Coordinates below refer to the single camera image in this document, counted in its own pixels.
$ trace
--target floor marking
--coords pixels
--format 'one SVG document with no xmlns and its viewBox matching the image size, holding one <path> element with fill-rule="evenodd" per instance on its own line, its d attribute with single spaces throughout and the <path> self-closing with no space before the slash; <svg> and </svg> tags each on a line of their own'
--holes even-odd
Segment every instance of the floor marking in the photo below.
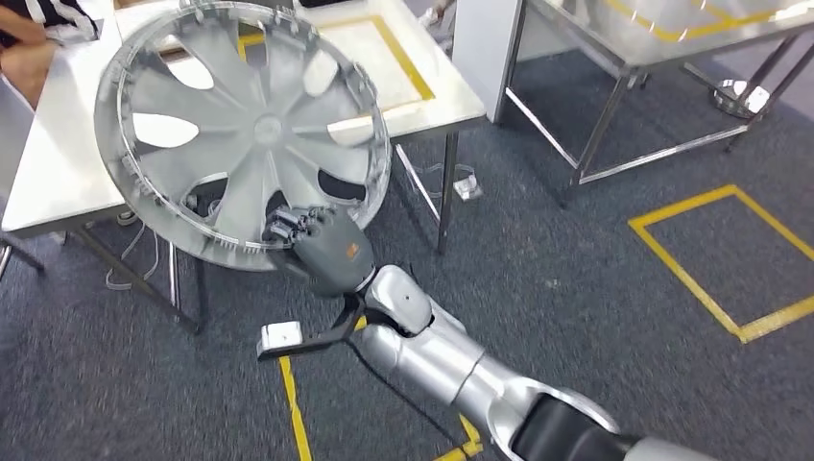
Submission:
<svg viewBox="0 0 814 461">
<path fill-rule="evenodd" d="M 788 228 L 778 221 L 777 218 L 772 216 L 765 208 L 760 206 L 751 197 L 746 195 L 744 191 L 734 184 L 725 185 L 718 189 L 710 190 L 707 193 L 683 200 L 676 204 L 665 206 L 650 213 L 636 217 L 628 221 L 631 228 L 635 233 L 644 241 L 653 253 L 661 259 L 675 276 L 695 295 L 701 304 L 706 307 L 706 310 L 712 314 L 724 328 L 737 336 L 742 343 L 746 344 L 761 336 L 765 336 L 772 331 L 783 328 L 792 322 L 795 322 L 808 314 L 814 313 L 814 296 L 784 307 L 776 312 L 763 316 L 754 320 L 747 325 L 739 326 L 727 312 L 721 308 L 718 303 L 709 296 L 704 288 L 694 279 L 687 274 L 681 264 L 671 256 L 662 247 L 656 238 L 647 231 L 647 226 L 655 224 L 659 221 L 666 220 L 678 214 L 687 212 L 699 206 L 708 205 L 727 197 L 736 197 L 741 203 L 746 205 L 751 211 L 771 226 L 775 231 L 782 235 L 789 243 L 800 250 L 809 259 L 814 261 L 814 250 L 802 241 L 797 235 L 791 232 Z"/>
<path fill-rule="evenodd" d="M 285 395 L 288 398 L 288 407 L 291 409 L 291 426 L 294 428 L 294 438 L 297 441 L 299 461 L 311 461 L 311 448 L 308 447 L 308 436 L 305 434 L 305 425 L 302 423 L 302 413 L 297 404 L 297 386 L 294 374 L 291 373 L 291 359 L 286 355 L 280 357 L 280 372 L 285 384 Z"/>
<path fill-rule="evenodd" d="M 464 427 L 464 432 L 467 433 L 467 440 L 461 447 L 467 453 L 467 456 L 472 457 L 481 451 L 483 451 L 483 445 L 481 444 L 481 434 L 478 433 L 478 429 L 475 428 L 472 423 L 470 423 L 463 415 L 458 415 L 458 418 L 461 420 L 461 425 Z M 464 453 L 461 451 L 460 448 L 455 448 L 437 458 L 434 461 L 461 461 L 467 459 L 467 456 L 464 456 Z"/>
<path fill-rule="evenodd" d="M 358 331 L 368 325 L 368 319 L 362 317 L 356 323 L 355 330 Z M 291 371 L 291 359 L 288 356 L 279 359 L 280 372 L 282 373 L 283 384 L 285 385 L 285 395 L 288 398 L 288 406 L 291 409 L 291 426 L 294 429 L 294 438 L 297 441 L 297 452 L 299 461 L 312 461 L 311 448 L 308 445 L 308 435 L 305 432 L 305 424 L 302 422 L 302 413 L 297 404 L 297 382 L 294 380 L 294 373 Z M 464 451 L 472 457 L 483 451 L 481 435 L 472 423 L 467 421 L 463 415 L 458 415 L 461 426 L 467 434 L 468 440 L 462 444 Z M 462 461 L 466 459 L 460 448 L 455 448 L 443 454 L 434 461 Z"/>
</svg>

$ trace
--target yellow tape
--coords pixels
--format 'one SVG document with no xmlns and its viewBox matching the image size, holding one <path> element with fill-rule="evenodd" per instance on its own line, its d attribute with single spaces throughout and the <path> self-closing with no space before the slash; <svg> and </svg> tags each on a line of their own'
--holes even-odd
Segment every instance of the yellow tape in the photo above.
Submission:
<svg viewBox="0 0 814 461">
<path fill-rule="evenodd" d="M 323 24 L 318 29 L 324 31 L 327 29 L 349 26 L 353 24 L 361 24 L 364 22 L 370 22 L 371 24 L 373 24 L 373 27 L 376 28 L 376 31 L 382 37 L 382 40 L 384 40 L 391 54 L 393 54 L 393 57 L 395 58 L 396 62 L 398 62 L 399 67 L 401 67 L 401 71 L 404 72 L 404 74 L 410 80 L 410 83 L 413 84 L 413 87 L 418 92 L 420 100 L 429 101 L 431 99 L 435 99 L 435 93 L 433 93 L 432 89 L 430 89 L 430 86 L 427 84 L 424 78 L 421 77 L 419 70 L 416 69 L 416 66 L 413 64 L 413 61 L 410 60 L 410 57 L 407 55 L 407 52 L 405 52 L 404 48 L 401 47 L 401 44 L 398 43 L 398 39 L 395 38 L 395 36 L 393 35 L 393 31 L 390 30 L 390 28 L 387 26 L 387 23 L 384 21 L 384 18 L 381 17 L 380 15 L 375 14 L 370 16 L 354 17 L 351 19 L 346 19 L 338 22 L 331 22 L 328 24 Z M 247 46 L 258 45 L 260 43 L 263 43 L 264 40 L 265 37 L 263 37 L 262 34 L 251 34 L 247 36 L 238 37 L 237 52 L 240 55 L 241 59 L 243 59 L 243 61 L 246 60 Z"/>
<path fill-rule="evenodd" d="M 750 322 L 740 328 L 740 339 L 748 343 L 814 312 L 814 296 Z"/>
<path fill-rule="evenodd" d="M 728 332 L 737 336 L 742 343 L 746 344 L 761 336 L 765 336 L 772 331 L 783 328 L 786 325 L 814 312 L 814 296 L 789 305 L 788 307 L 784 307 L 783 309 L 761 317 L 741 327 L 732 320 L 729 314 L 727 314 L 724 309 L 722 309 L 721 306 L 709 296 L 709 294 L 704 290 L 704 288 L 701 287 L 701 285 L 698 284 L 697 281 L 695 281 L 694 278 L 687 274 L 681 264 L 679 264 L 673 256 L 667 253 L 664 247 L 662 247 L 656 241 L 653 235 L 645 229 L 647 226 L 671 218 L 677 214 L 684 213 L 698 206 L 704 206 L 730 196 L 737 197 L 738 200 L 740 200 L 750 210 L 754 211 L 755 214 L 757 214 L 761 219 L 763 219 L 763 221 L 769 224 L 769 226 L 788 240 L 789 243 L 794 245 L 804 255 L 808 256 L 809 259 L 814 260 L 814 250 L 812 250 L 810 246 L 803 242 L 802 239 L 791 232 L 788 228 L 783 226 L 783 224 L 778 221 L 777 218 L 772 216 L 765 208 L 755 202 L 752 197 L 746 195 L 744 191 L 740 190 L 740 188 L 734 184 L 725 185 L 696 197 L 683 200 L 670 206 L 665 206 L 637 218 L 631 219 L 628 221 L 628 223 L 636 234 L 638 234 L 638 236 L 644 241 L 645 245 L 647 245 L 653 251 L 653 253 L 655 253 L 656 256 L 658 256 L 658 258 L 661 259 L 661 261 L 670 269 L 670 271 L 672 271 L 673 274 L 675 274 L 676 277 L 681 280 L 684 285 L 686 285 L 690 292 L 692 292 L 692 294 L 698 298 L 701 304 L 706 307 L 706 310 L 708 310 L 715 317 L 715 319 L 717 319 L 718 322 L 720 322 L 721 325 L 727 329 Z"/>
<path fill-rule="evenodd" d="M 308 447 L 308 436 L 305 434 L 302 413 L 297 404 L 297 386 L 294 384 L 294 374 L 291 373 L 291 360 L 288 356 L 280 357 L 279 364 L 288 407 L 291 409 L 291 426 L 294 428 L 294 438 L 297 441 L 299 461 L 311 461 L 311 448 Z"/>
<path fill-rule="evenodd" d="M 752 200 L 752 197 L 746 195 L 746 193 L 737 187 L 735 187 L 735 195 L 741 202 L 746 204 L 752 211 L 754 211 L 758 216 L 763 218 L 763 221 L 769 224 L 772 228 L 775 229 L 780 235 L 785 237 L 786 240 L 791 242 L 792 245 L 797 247 L 804 255 L 808 256 L 809 259 L 814 260 L 814 250 L 811 249 L 808 245 L 805 244 L 797 235 L 792 233 L 788 228 L 783 226 L 774 216 L 769 214 L 768 211 L 763 209 L 762 206 L 758 205 L 757 202 Z"/>
<path fill-rule="evenodd" d="M 698 298 L 698 301 L 706 307 L 706 310 L 709 311 L 712 316 L 714 316 L 724 328 L 727 329 L 728 332 L 734 334 L 735 336 L 739 337 L 740 328 L 738 325 L 732 320 L 732 318 L 721 308 L 712 297 L 692 278 L 687 272 L 683 269 L 681 264 L 676 261 L 666 250 L 662 247 L 653 235 L 651 235 L 647 230 L 643 227 L 638 226 L 634 223 L 634 220 L 630 221 L 630 225 L 634 228 L 634 231 L 644 240 L 644 243 L 653 250 L 653 253 L 658 256 L 659 259 L 682 281 L 689 291 Z"/>
<path fill-rule="evenodd" d="M 701 0 L 691 0 L 691 1 L 696 6 L 700 7 L 702 5 Z M 733 17 L 729 15 L 725 10 L 716 8 L 714 6 L 706 4 L 705 2 L 703 10 L 705 12 L 708 12 L 710 15 L 717 17 L 719 19 L 718 22 L 707 24 L 705 26 L 700 27 L 690 27 L 682 31 L 668 31 L 661 28 L 651 19 L 648 19 L 647 17 L 640 15 L 637 10 L 634 10 L 631 7 L 627 6 L 621 0 L 605 0 L 605 3 L 614 10 L 616 10 L 617 12 L 620 12 L 625 16 L 628 16 L 631 19 L 631 21 L 647 29 L 648 33 L 653 34 L 659 40 L 673 43 L 689 40 L 691 38 L 697 38 L 699 36 L 709 36 L 712 34 L 719 34 L 721 32 L 737 29 L 739 27 L 755 24 L 758 22 L 766 22 L 770 20 L 772 16 L 775 15 L 775 13 L 778 12 L 778 10 L 770 10 L 765 12 L 756 12 L 743 17 Z"/>
<path fill-rule="evenodd" d="M 718 8 L 715 5 L 710 5 L 708 0 L 690 0 L 690 2 L 698 7 L 699 10 L 708 12 L 722 21 L 732 21 L 735 19 L 734 16 L 730 16 L 726 10 Z"/>
</svg>

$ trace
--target table top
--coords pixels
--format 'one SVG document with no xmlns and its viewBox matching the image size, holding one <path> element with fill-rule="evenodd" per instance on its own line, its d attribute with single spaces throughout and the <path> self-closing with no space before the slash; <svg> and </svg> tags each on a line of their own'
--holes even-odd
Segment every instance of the table top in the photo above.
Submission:
<svg viewBox="0 0 814 461">
<path fill-rule="evenodd" d="M 528 0 L 618 69 L 647 68 L 814 27 L 808 0 Z"/>
<path fill-rule="evenodd" d="M 58 50 L 7 202 L 3 231 L 31 237 L 126 209 L 96 146 L 96 90 L 110 57 L 121 45 L 121 36 L 176 4 L 160 1 L 117 12 L 110 7 L 103 10 L 108 21 L 99 40 Z M 401 0 L 354 0 L 311 10 L 299 8 L 298 15 L 318 28 L 370 21 L 385 41 L 395 44 L 399 61 L 409 64 L 404 70 L 416 74 L 411 81 L 420 82 L 422 97 L 385 110 L 392 140 L 454 130 L 484 116 L 483 104 Z M 354 59 L 354 53 L 363 50 L 354 50 L 352 43 L 338 46 Z M 403 85 L 398 79 L 377 80 L 381 72 L 368 68 L 376 66 L 376 60 L 367 59 L 363 66 L 380 93 L 394 93 L 382 89 Z"/>
</svg>

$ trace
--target white table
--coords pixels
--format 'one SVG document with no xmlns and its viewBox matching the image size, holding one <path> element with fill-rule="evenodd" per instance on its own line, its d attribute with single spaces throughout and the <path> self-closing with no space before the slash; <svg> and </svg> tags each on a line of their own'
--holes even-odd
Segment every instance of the white table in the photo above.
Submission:
<svg viewBox="0 0 814 461">
<path fill-rule="evenodd" d="M 100 9 L 106 24 L 99 40 L 58 50 L 40 97 L 3 216 L 2 229 L 21 238 L 49 231 L 75 232 L 116 271 L 127 276 L 134 286 L 150 295 L 177 321 L 191 330 L 197 330 L 197 325 L 176 308 L 178 296 L 174 277 L 175 250 L 172 246 L 170 301 L 150 283 L 142 280 L 84 226 L 89 221 L 114 216 L 127 209 L 109 178 L 96 146 L 93 107 L 100 76 L 121 45 L 122 36 L 128 36 L 145 21 L 175 8 L 176 4 L 171 0 L 117 12 L 112 10 L 112 6 Z M 443 251 L 451 214 L 457 132 L 484 117 L 482 103 L 401 0 L 354 0 L 310 11 L 298 8 L 298 14 L 318 27 L 377 17 L 376 20 L 389 29 L 392 38 L 400 45 L 426 89 L 433 95 L 432 98 L 386 110 L 384 115 L 393 142 L 417 136 L 446 135 L 440 212 L 425 196 L 439 224 L 439 250 Z M 343 51 L 352 58 L 353 49 Z M 376 66 L 376 62 L 370 60 L 366 65 Z M 389 79 L 377 81 L 375 68 L 368 68 L 368 72 L 380 93 L 388 85 L 393 85 Z M 400 155 L 399 159 L 417 180 L 409 159 L 404 155 Z"/>
</svg>

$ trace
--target robotic hand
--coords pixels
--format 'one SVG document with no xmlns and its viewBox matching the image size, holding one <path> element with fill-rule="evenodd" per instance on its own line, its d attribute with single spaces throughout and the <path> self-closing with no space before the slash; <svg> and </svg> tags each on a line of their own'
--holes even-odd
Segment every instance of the robotic hand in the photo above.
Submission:
<svg viewBox="0 0 814 461">
<path fill-rule="evenodd" d="M 455 407 L 507 460 L 713 461 L 658 439 L 620 435 L 597 403 L 521 376 L 489 356 L 407 273 L 376 267 L 370 241 L 343 211 L 279 209 L 264 238 L 290 247 L 273 256 L 278 267 L 346 304 L 321 334 L 303 338 L 299 322 L 263 327 L 260 360 L 326 349 L 349 338 L 366 315 L 366 355 Z"/>
</svg>

